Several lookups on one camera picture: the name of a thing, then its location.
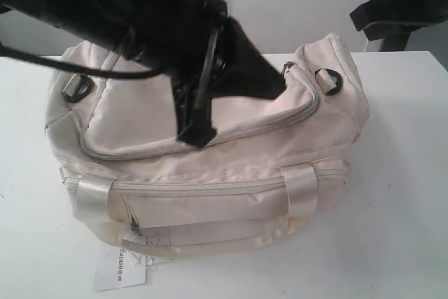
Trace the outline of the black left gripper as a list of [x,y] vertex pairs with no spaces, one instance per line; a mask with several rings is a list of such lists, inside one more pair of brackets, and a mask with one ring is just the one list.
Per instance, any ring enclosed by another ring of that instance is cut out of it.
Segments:
[[[215,136],[211,98],[276,99],[286,80],[257,50],[224,0],[90,0],[111,27],[92,42],[148,67],[146,71],[88,69],[101,78],[171,77],[176,139],[204,148]],[[206,59],[213,71],[202,71]]]

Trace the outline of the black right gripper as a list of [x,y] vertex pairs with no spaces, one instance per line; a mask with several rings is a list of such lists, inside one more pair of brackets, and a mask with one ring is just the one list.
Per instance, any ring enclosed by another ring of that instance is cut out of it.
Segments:
[[447,20],[447,0],[370,0],[349,17],[369,41],[413,32]]

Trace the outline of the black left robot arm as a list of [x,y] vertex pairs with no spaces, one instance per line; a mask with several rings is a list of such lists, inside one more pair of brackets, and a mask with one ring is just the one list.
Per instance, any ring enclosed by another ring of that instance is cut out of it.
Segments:
[[1,0],[7,10],[62,29],[126,60],[141,71],[92,71],[116,80],[162,74],[213,97],[275,99],[283,76],[228,15],[224,0]]

